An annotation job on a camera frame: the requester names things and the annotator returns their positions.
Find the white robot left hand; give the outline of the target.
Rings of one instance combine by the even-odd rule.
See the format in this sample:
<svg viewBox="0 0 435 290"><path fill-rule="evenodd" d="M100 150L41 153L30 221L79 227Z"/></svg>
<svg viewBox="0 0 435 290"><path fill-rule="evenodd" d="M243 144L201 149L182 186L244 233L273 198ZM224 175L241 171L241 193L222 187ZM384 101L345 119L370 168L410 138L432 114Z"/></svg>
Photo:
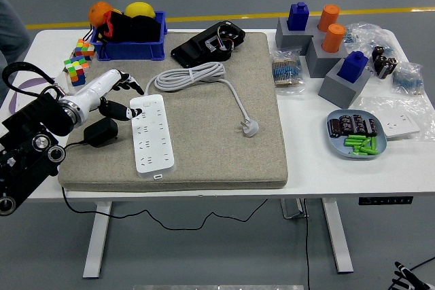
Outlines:
<svg viewBox="0 0 435 290"><path fill-rule="evenodd" d="M144 91L134 77L117 69L106 71L73 95L70 101L79 108L80 123L83 124L88 119L89 113L99 106L101 97L122 86L132 88L140 95L144 95Z"/></svg>

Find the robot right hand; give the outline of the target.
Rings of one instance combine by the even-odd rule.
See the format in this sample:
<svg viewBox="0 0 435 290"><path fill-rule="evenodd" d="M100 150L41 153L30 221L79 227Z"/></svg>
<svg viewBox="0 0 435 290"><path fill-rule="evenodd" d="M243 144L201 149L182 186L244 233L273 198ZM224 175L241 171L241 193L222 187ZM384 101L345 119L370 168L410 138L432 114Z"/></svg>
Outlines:
<svg viewBox="0 0 435 290"><path fill-rule="evenodd" d="M392 289L415 289L415 290L428 290L434 289L434 285L425 283L417 278L408 268L403 264L396 261L395 267L397 270L394 272L397 278L393 278Z"/></svg>

